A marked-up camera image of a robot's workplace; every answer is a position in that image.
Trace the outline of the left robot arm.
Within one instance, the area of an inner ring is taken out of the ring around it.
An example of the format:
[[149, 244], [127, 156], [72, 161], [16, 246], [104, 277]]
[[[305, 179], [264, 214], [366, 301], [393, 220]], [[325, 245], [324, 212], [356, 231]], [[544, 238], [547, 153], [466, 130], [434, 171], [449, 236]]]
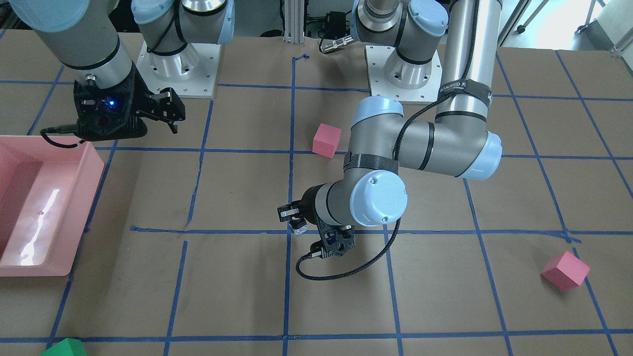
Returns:
[[502, 144], [486, 122], [501, 11], [500, 0], [453, 0], [449, 9], [436, 0], [356, 0], [351, 36], [394, 47], [392, 83], [402, 81], [405, 69], [431, 68], [441, 36], [448, 36], [435, 119], [406, 119], [394, 95], [362, 99], [351, 124], [343, 178], [279, 207], [279, 220], [391, 224], [407, 206], [400, 168], [477, 180], [492, 176]]

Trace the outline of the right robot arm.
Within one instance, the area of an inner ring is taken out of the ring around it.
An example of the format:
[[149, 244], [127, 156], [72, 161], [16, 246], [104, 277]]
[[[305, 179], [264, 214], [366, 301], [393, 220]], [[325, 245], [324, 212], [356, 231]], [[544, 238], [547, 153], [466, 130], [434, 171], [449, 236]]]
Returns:
[[[144, 119], [164, 122], [172, 133], [185, 120], [174, 88], [152, 91], [121, 43], [109, 14], [115, 0], [12, 0], [14, 13], [38, 34], [57, 59], [75, 72], [74, 124], [44, 128], [41, 137], [58, 148], [86, 141], [147, 135]], [[232, 0], [134, 0], [134, 22], [144, 36], [151, 68], [168, 83], [199, 71], [194, 44], [224, 45], [234, 33]]]

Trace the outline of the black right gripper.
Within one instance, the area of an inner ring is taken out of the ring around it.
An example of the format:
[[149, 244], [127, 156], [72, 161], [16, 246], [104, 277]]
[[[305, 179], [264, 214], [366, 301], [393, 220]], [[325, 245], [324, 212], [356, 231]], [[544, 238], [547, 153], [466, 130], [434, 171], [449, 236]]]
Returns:
[[143, 117], [164, 122], [177, 134], [178, 123], [186, 119], [185, 104], [176, 90], [167, 87], [154, 94], [134, 64], [121, 83], [108, 89], [75, 81], [73, 101], [78, 115], [73, 133], [84, 140], [145, 136], [147, 126]]

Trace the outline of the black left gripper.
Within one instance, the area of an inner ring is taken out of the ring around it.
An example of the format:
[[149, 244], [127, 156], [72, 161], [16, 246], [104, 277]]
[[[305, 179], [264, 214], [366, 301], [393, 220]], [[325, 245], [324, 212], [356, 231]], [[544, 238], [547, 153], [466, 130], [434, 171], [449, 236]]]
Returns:
[[320, 187], [310, 187], [305, 191], [299, 203], [289, 203], [276, 209], [279, 221], [291, 221], [304, 218], [313, 225], [318, 225], [318, 214], [315, 201]]

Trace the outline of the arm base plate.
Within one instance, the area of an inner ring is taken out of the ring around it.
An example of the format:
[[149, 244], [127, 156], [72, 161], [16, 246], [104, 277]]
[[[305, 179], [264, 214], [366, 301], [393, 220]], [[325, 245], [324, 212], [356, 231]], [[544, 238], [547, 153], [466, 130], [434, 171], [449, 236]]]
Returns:
[[181, 98], [212, 99], [220, 63], [219, 44], [188, 44], [178, 54], [158, 56], [143, 43], [136, 69], [152, 92], [170, 87]]
[[387, 96], [402, 104], [430, 104], [437, 100], [442, 78], [438, 52], [417, 65], [401, 59], [391, 46], [365, 47], [370, 95]]

